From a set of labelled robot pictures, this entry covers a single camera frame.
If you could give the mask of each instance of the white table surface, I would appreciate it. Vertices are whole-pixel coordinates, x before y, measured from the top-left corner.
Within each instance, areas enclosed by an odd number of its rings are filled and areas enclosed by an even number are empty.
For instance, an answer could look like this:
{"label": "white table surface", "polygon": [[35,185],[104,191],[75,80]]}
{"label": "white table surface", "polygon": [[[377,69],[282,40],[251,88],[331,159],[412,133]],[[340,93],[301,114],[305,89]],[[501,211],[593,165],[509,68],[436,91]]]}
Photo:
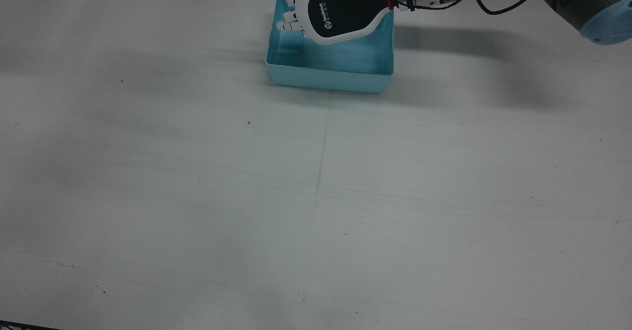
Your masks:
{"label": "white table surface", "polygon": [[298,89],[273,5],[0,0],[0,319],[632,328],[632,42],[468,0],[396,13],[384,93]]}

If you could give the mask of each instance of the blue plastic tray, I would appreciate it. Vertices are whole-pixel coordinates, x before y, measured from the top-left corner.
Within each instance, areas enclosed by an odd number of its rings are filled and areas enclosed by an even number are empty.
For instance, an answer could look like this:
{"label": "blue plastic tray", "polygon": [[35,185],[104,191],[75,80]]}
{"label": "blue plastic tray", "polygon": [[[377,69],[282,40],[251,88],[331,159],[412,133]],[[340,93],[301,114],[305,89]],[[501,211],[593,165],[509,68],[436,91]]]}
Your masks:
{"label": "blue plastic tray", "polygon": [[280,31],[276,23],[287,12],[277,0],[266,64],[278,85],[381,93],[393,75],[393,13],[370,35],[320,45],[300,31]]}

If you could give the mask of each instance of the printed logo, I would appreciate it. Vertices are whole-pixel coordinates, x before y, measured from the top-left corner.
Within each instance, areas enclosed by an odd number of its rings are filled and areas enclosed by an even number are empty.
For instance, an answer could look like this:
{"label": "printed logo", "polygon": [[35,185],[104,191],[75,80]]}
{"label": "printed logo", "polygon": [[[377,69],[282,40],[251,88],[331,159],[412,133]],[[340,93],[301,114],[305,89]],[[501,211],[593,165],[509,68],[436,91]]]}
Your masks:
{"label": "printed logo", "polygon": [[325,28],[330,29],[331,19],[329,19],[329,10],[327,10],[327,2],[323,1],[322,3],[318,4],[318,6],[320,6],[320,14],[322,15],[322,20],[325,24]]}

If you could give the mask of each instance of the light blue container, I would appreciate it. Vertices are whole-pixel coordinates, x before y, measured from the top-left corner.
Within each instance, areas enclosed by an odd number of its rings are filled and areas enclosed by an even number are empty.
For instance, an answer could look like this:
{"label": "light blue container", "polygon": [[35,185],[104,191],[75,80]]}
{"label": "light blue container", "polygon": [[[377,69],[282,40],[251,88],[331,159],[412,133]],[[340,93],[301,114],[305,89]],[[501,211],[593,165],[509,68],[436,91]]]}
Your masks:
{"label": "light blue container", "polygon": [[281,31],[289,8],[277,0],[266,64],[278,85],[381,93],[393,75],[393,13],[355,40],[320,45],[300,31]]}

